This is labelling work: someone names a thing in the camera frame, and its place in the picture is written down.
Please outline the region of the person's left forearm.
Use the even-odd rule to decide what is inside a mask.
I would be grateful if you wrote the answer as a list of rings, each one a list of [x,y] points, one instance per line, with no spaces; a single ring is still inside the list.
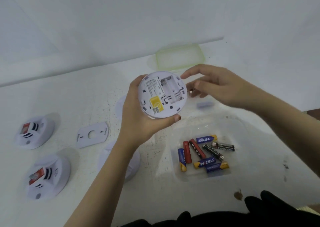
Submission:
[[[143,144],[138,138],[114,144],[90,188],[63,227],[110,227],[134,152]]]

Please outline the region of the translucent green container lid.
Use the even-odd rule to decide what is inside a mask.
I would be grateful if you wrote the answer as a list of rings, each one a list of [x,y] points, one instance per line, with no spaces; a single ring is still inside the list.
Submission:
[[[188,44],[162,49],[155,54],[158,71],[174,71],[188,68],[205,61],[198,44]]]

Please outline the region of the blue battery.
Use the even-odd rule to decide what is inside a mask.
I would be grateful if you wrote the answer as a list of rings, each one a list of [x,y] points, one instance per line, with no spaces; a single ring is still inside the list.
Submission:
[[[225,169],[229,169],[229,164],[228,162],[215,162],[212,164],[208,164],[205,166],[206,172],[207,173],[211,173],[211,172],[216,172],[216,171],[221,171],[221,170],[225,170]]]
[[[183,148],[178,149],[178,159],[179,159],[179,166],[180,166],[181,172],[186,172],[187,167],[186,167],[185,153]]]
[[[214,157],[209,157],[209,158],[204,158],[200,161],[195,162],[193,166],[195,169],[198,169],[214,163],[216,163],[216,159]]]
[[[217,135],[208,135],[208,136],[202,136],[195,139],[197,144],[204,144],[204,143],[210,143],[212,141],[217,141]]]

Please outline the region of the white mounting plate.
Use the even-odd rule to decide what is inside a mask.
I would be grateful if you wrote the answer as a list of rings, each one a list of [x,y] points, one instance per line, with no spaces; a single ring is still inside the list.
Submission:
[[[96,123],[82,127],[77,132],[75,147],[80,149],[95,144],[103,143],[109,135],[109,128],[106,122]]]

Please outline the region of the white smoke detector yellow label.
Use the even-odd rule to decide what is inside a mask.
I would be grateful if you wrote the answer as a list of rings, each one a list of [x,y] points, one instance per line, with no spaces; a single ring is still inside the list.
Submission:
[[[150,73],[138,86],[141,110],[153,119],[179,114],[187,97],[187,89],[182,79],[169,71]]]

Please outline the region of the person's right hand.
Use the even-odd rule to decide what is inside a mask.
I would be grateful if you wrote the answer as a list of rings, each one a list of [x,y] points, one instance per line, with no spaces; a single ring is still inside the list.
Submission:
[[[202,77],[186,84],[187,90],[192,91],[191,97],[204,98],[210,95],[229,107],[251,110],[254,100],[261,92],[260,88],[230,70],[208,64],[195,65],[180,77],[187,79],[197,74]]]

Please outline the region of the person's right forearm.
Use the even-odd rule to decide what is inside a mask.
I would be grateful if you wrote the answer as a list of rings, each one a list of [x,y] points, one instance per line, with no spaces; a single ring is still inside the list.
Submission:
[[[320,121],[254,85],[248,91],[248,109],[320,178]]]

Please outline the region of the white smoke detector red sticker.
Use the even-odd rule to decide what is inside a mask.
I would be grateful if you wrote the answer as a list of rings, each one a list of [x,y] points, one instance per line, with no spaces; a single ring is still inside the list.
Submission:
[[[37,160],[25,177],[26,198],[48,201],[56,197],[66,186],[71,173],[67,157],[52,154]]]
[[[46,116],[36,116],[19,127],[14,141],[22,149],[36,149],[50,139],[54,128],[55,122],[52,119]]]

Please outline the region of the black battery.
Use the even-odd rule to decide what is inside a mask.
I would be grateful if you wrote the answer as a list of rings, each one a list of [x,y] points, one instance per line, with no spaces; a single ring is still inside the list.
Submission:
[[[202,148],[207,152],[209,152],[210,154],[212,154],[216,159],[220,161],[225,160],[225,157],[221,153],[219,153],[217,150],[215,150],[213,147],[209,146],[208,144],[204,143],[202,145]]]
[[[234,145],[231,145],[231,144],[212,142],[211,146],[215,149],[226,150],[231,152],[235,151]]]

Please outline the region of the clear plastic container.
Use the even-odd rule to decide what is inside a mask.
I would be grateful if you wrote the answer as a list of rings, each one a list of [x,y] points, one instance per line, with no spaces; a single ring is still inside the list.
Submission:
[[[218,150],[229,163],[230,168],[207,173],[205,169],[195,169],[193,163],[200,160],[192,146],[190,155],[192,163],[186,165],[186,172],[179,166],[178,149],[183,148],[183,141],[196,140],[198,137],[216,135],[218,143],[234,145],[234,152]],[[243,146],[249,146],[248,133],[244,124],[232,116],[191,117],[169,130],[166,145],[170,148],[172,171],[175,178],[185,183],[198,183],[205,180],[230,179],[241,175],[249,156]]]

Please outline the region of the person's black clothing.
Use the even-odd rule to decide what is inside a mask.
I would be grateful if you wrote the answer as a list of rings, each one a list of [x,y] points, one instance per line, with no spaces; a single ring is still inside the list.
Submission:
[[[320,227],[320,216],[298,210],[269,191],[263,190],[260,198],[245,198],[248,213],[217,211],[191,216],[188,211],[176,220],[150,224],[144,219],[121,227]]]

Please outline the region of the red battery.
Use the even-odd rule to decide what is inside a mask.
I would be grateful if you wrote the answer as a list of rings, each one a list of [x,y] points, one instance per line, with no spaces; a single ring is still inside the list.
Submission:
[[[192,163],[191,153],[190,153],[190,144],[188,141],[183,141],[184,157],[186,164]]]
[[[206,158],[206,154],[202,151],[202,149],[199,147],[199,145],[194,139],[189,140],[189,144],[194,149],[194,151],[196,152],[196,154],[199,156],[200,159]]]

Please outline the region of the person's left hand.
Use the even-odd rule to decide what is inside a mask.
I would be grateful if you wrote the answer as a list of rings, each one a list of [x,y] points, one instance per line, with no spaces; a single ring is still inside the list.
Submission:
[[[122,122],[117,143],[131,151],[135,151],[156,133],[154,119],[142,112],[138,98],[138,86],[145,76],[146,74],[140,75],[130,83],[122,107]]]

